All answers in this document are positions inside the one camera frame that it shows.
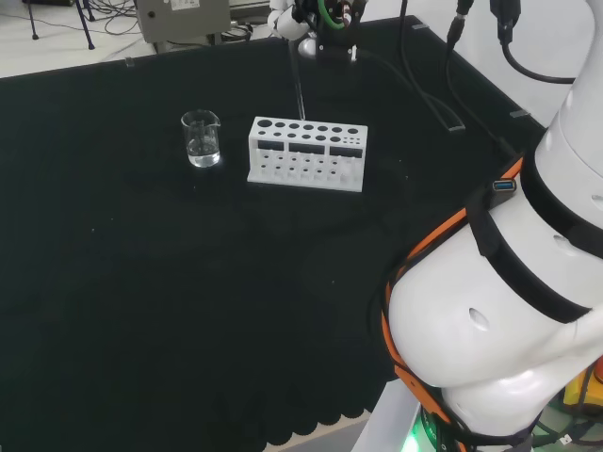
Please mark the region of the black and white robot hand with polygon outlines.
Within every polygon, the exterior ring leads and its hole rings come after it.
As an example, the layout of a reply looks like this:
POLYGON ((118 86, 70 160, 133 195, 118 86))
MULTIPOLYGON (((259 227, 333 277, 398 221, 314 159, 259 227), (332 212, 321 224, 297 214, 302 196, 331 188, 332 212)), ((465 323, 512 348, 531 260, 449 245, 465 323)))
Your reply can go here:
POLYGON ((270 1, 267 25, 300 57, 353 62, 366 6, 363 0, 270 1))

